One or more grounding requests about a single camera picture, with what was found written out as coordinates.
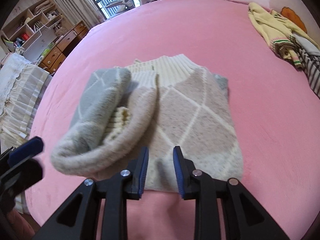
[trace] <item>bookshelf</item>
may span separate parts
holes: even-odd
[[[1,29],[1,34],[17,46],[29,50],[29,54],[30,50],[42,49],[31,52],[35,57],[41,55],[43,47],[59,38],[54,31],[57,25],[67,31],[73,27],[54,0],[40,0],[8,22]]]

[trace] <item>white blanket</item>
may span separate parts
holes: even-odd
[[[6,60],[0,70],[1,153],[12,146],[18,147],[28,139],[36,102],[48,75],[47,71],[29,64],[16,53]]]
[[[23,56],[13,53],[8,57],[3,68],[0,70],[0,115],[3,113],[5,102],[16,78],[20,75],[26,64],[29,63],[30,61]]]

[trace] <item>blue gripper pad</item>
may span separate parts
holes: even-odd
[[[147,147],[144,149],[144,155],[141,165],[141,170],[139,174],[139,189],[138,189],[138,195],[139,198],[141,198],[143,191],[144,191],[144,184],[146,182],[146,176],[147,176],[147,169],[148,169],[148,161],[149,161],[149,150]]]
[[[173,165],[176,173],[178,190],[181,197],[184,198],[186,194],[184,190],[184,177],[176,148],[173,149]]]
[[[8,165],[12,168],[14,165],[17,165],[19,162],[27,158],[28,156],[36,156],[37,154],[43,151],[43,141],[40,137],[33,137],[31,140],[27,141],[17,149],[15,149],[9,155]]]

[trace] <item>metal screw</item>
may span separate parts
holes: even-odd
[[[239,184],[239,180],[237,180],[235,178],[231,178],[231,179],[229,179],[229,184],[232,186],[236,186]]]
[[[122,170],[122,171],[120,172],[120,175],[121,175],[122,177],[127,177],[127,176],[130,175],[130,171],[128,171],[128,170]]]
[[[91,186],[91,185],[93,184],[93,179],[86,179],[86,180],[84,181],[84,184],[85,184],[86,186]]]
[[[196,177],[197,176],[201,176],[202,175],[202,171],[201,170],[194,170],[194,171],[192,171],[192,174],[195,175]]]

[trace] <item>wooden drawer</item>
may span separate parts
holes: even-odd
[[[76,35],[79,35],[85,28],[86,26],[83,22],[81,22],[76,27],[74,27],[73,30],[77,33]]]
[[[89,30],[87,28],[85,28],[79,35],[78,37],[82,40],[87,34],[88,34]]]
[[[55,72],[58,70],[58,68],[61,66],[62,62],[64,62],[64,60],[66,59],[66,56],[61,54],[58,59],[53,63],[52,67],[51,67],[51,71]]]
[[[61,50],[57,48],[57,46],[55,46],[50,52],[49,54],[43,59],[43,63],[48,67],[51,68],[53,63],[57,60],[57,58],[60,56],[61,54]]]
[[[69,32],[66,36],[62,38],[61,41],[58,42],[56,45],[61,51],[64,51],[64,49],[71,43],[71,41],[74,40],[74,38],[77,35],[73,31]]]
[[[52,71],[42,62],[40,62],[39,67],[44,69],[45,71],[49,72],[50,74],[52,73]]]

